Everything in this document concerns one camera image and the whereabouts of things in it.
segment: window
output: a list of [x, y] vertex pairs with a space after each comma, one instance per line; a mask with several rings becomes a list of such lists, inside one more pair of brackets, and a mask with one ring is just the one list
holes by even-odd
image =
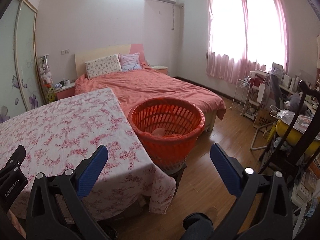
[[208, 0], [207, 74], [235, 83], [251, 70], [287, 67], [282, 0]]

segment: person's leg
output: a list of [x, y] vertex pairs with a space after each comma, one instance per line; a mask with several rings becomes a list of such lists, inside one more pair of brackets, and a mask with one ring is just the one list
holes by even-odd
[[[210, 208], [206, 212], [213, 220], [217, 217], [217, 210]], [[193, 213], [183, 220], [183, 227], [186, 230], [180, 240], [207, 240], [213, 233], [211, 219], [202, 213]]]

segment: sliding wardrobe door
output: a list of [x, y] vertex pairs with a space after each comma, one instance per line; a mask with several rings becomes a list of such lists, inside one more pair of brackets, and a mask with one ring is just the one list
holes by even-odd
[[14, 32], [19, 0], [12, 0], [0, 20], [0, 123], [26, 111], [14, 56]]
[[21, 2], [16, 24], [15, 54], [18, 82], [27, 110], [44, 104], [36, 71], [35, 20], [36, 12]]

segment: wardrobe door frame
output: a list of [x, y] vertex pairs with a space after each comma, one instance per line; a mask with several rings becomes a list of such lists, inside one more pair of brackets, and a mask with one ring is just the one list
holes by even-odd
[[28, 102], [26, 101], [26, 98], [24, 96], [24, 93], [23, 93], [23, 90], [22, 90], [22, 84], [21, 84], [21, 78], [20, 78], [20, 75], [19, 75], [19, 68], [18, 68], [18, 56], [17, 56], [17, 28], [18, 28], [18, 21], [19, 21], [19, 16], [20, 16], [20, 11], [21, 11], [21, 7], [22, 7], [22, 4], [26, 4], [30, 9], [32, 9], [34, 12], [35, 12], [35, 18], [34, 18], [34, 21], [33, 21], [33, 53], [34, 53], [34, 58], [35, 58], [35, 68], [36, 68], [36, 80], [38, 81], [38, 88], [41, 92], [41, 96], [42, 96], [42, 99], [43, 99], [43, 102], [46, 103], [46, 100], [45, 100], [45, 97], [44, 97], [44, 93], [43, 93], [43, 89], [41, 87], [41, 81], [40, 81], [40, 76], [39, 76], [39, 71], [38, 71], [38, 59], [36, 57], [36, 42], [35, 42], [35, 37], [36, 37], [36, 16], [37, 16], [37, 9], [32, 6], [31, 3], [28, 2], [28, 0], [18, 0], [20, 1], [20, 5], [19, 5], [19, 8], [18, 8], [18, 14], [17, 14], [17, 18], [16, 18], [16, 25], [15, 25], [15, 30], [14, 30], [14, 61], [15, 61], [15, 65], [16, 65], [16, 73], [17, 73], [17, 79], [18, 79], [18, 83], [19, 83], [19, 87], [20, 87], [20, 91], [21, 91], [21, 95], [22, 95], [22, 100], [23, 100], [23, 103], [27, 109], [27, 111], [30, 111], [31, 108], [28, 104]]

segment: basket rim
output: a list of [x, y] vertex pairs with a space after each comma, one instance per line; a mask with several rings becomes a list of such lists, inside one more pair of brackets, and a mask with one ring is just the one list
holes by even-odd
[[163, 100], [163, 99], [169, 99], [169, 100], [177, 100], [177, 101], [182, 101], [184, 103], [188, 103], [188, 104], [191, 104], [192, 106], [194, 106], [198, 112], [200, 113], [200, 116], [201, 116], [201, 121], [198, 125], [197, 128], [195, 128], [193, 131], [191, 131], [190, 133], [187, 133], [185, 135], [181, 135], [181, 137], [179, 138], [179, 140], [188, 140], [188, 139], [191, 139], [195, 136], [199, 136], [203, 129], [204, 129], [204, 123], [205, 123], [205, 117], [204, 117], [204, 113], [202, 112], [202, 110], [195, 104], [191, 103], [190, 101], [187, 101], [187, 100], [184, 100], [184, 99], [180, 99], [180, 98], [173, 98], [173, 97], [164, 97], [164, 98], [151, 98], [151, 99], [147, 99], [147, 100], [144, 100], [140, 103], [138, 103], [137, 105], [135, 105], [129, 112], [129, 115], [128, 115], [128, 122], [129, 124], [131, 125], [132, 129], [134, 130], [134, 132], [137, 134], [137, 135], [143, 135], [144, 139], [147, 139], [149, 141], [162, 141], [162, 142], [175, 142], [177, 141], [177, 138], [171, 138], [171, 137], [158, 137], [158, 136], [154, 136], [148, 132], [143, 132], [141, 131], [140, 129], [137, 128], [137, 126], [133, 123], [132, 121], [132, 114], [133, 112], [142, 104], [148, 102], [148, 101], [153, 101], [153, 100]]

